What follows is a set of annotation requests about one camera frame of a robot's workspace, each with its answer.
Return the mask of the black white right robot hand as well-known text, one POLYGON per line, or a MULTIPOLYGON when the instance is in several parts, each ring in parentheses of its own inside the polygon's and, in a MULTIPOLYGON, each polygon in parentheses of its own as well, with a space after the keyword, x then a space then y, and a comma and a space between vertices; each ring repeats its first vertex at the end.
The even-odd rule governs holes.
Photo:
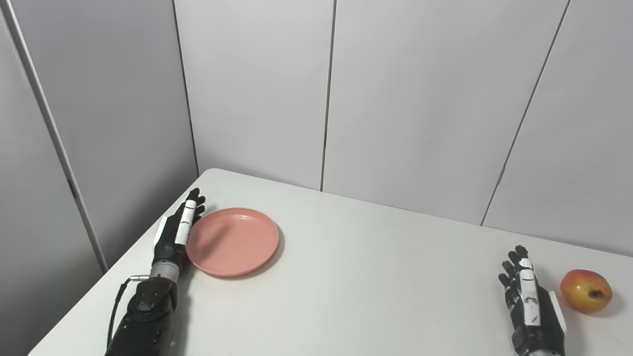
POLYGON ((515 246, 502 262, 498 279, 513 332, 511 341, 519 356, 565 356, 567 325, 556 293, 540 286, 527 249, 515 246))

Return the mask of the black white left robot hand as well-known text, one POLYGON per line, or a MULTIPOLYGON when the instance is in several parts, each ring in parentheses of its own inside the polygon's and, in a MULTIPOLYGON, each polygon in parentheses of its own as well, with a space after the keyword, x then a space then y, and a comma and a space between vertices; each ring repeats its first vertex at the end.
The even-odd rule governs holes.
POLYGON ((151 274, 162 275, 158 272, 160 266, 170 266, 181 273, 187 263, 185 247, 192 227, 201 219, 205 207, 205 196, 196 187, 188 192, 185 200, 178 206, 176 212, 165 218, 158 229, 159 237, 154 245, 154 256, 151 262, 151 274))

